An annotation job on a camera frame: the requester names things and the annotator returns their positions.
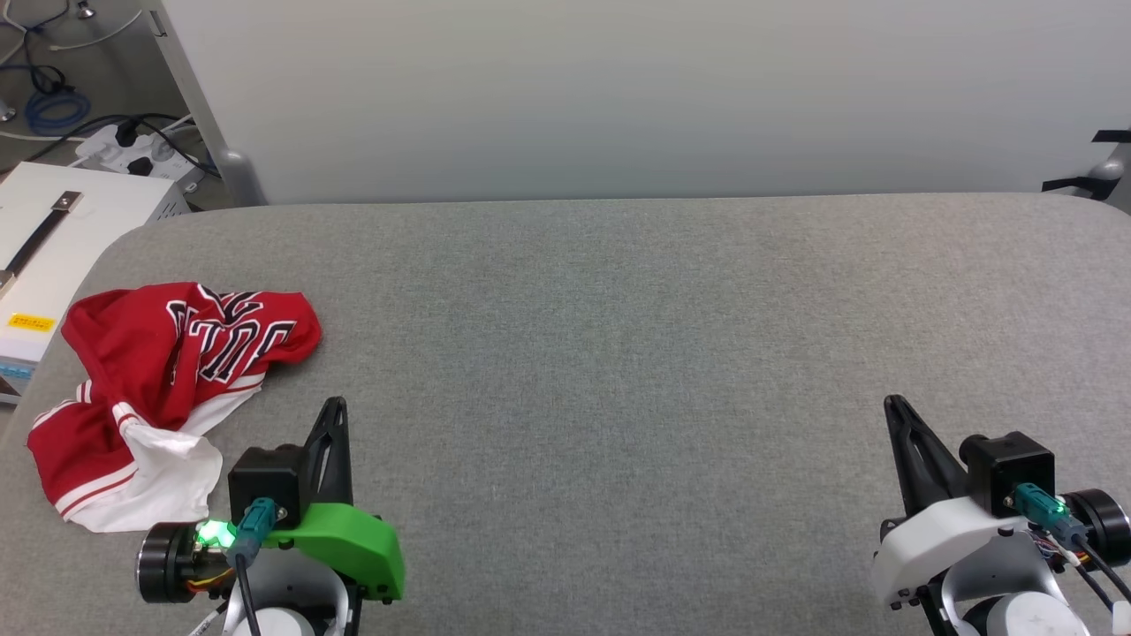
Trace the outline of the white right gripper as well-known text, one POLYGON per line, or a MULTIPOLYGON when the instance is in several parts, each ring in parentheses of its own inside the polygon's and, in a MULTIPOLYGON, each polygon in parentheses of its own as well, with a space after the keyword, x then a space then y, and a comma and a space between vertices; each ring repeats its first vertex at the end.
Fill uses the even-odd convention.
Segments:
POLYGON ((905 396, 884 398, 884 418, 909 519, 884 535, 873 558, 877 599, 908 602, 933 581, 943 612, 959 602, 1046 593, 1048 567, 1027 519, 998 519, 966 496, 965 467, 905 396))

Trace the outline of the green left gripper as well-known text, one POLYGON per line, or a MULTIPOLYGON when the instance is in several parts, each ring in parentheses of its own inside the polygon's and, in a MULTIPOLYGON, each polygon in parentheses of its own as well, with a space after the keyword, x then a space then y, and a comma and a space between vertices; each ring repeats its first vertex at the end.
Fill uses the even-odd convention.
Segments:
POLYGON ((266 549, 295 548, 385 604, 403 599, 406 564, 391 524, 354 502, 347 403, 331 396, 300 452, 300 523, 275 528, 266 549))

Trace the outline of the red basketball jersey white sleeves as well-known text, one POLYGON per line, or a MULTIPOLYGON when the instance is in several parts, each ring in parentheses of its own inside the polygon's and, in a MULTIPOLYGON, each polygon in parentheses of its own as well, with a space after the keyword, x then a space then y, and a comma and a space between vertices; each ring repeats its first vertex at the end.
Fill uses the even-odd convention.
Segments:
POLYGON ((223 467, 207 435, 322 336, 297 292, 180 282, 74 302, 62 337, 87 378, 26 440, 46 499, 93 533, 205 519, 223 467))

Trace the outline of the white equipment box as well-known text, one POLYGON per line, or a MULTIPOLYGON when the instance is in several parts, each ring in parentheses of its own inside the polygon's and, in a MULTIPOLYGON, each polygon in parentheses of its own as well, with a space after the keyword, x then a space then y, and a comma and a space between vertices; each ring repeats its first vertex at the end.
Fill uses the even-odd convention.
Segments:
POLYGON ((0 404, 17 404, 74 295, 107 246, 190 213, 166 178, 20 163, 0 178, 0 404), (12 313, 57 319, 51 333, 9 329, 12 313))

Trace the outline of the white power strip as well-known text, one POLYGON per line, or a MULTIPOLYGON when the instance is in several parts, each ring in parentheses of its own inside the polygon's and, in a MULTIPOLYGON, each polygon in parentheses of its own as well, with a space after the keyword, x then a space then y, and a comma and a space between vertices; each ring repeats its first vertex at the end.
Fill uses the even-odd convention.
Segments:
POLYGON ((192 192, 202 181, 202 169, 175 151, 170 141, 156 132, 137 134, 133 144, 118 141, 118 126, 102 126, 96 134, 81 141, 76 149, 74 165, 88 170, 109 170, 126 177, 166 178, 192 192))

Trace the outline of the white partition panel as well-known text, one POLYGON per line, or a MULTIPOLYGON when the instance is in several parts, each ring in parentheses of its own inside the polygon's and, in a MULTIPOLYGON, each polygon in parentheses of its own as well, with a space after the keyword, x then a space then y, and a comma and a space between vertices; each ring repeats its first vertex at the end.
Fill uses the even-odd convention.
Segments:
POLYGON ((1131 0, 170 0, 267 204, 1037 192, 1131 0))

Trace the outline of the grey metal partition post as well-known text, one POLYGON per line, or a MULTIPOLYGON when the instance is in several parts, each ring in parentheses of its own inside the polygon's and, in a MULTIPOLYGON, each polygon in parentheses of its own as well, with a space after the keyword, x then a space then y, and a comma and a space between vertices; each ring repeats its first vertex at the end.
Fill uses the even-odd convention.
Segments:
POLYGON ((209 149, 227 194, 238 207, 266 205, 265 194, 258 178, 254 177, 252 163, 244 154, 230 148, 224 140, 209 102, 202 93, 201 81, 195 75, 193 65, 187 55, 185 44, 173 25, 172 16, 167 12, 171 7, 170 0, 138 0, 138 5, 185 101, 185 106, 191 117, 195 117, 195 124, 201 129, 202 141, 209 149))

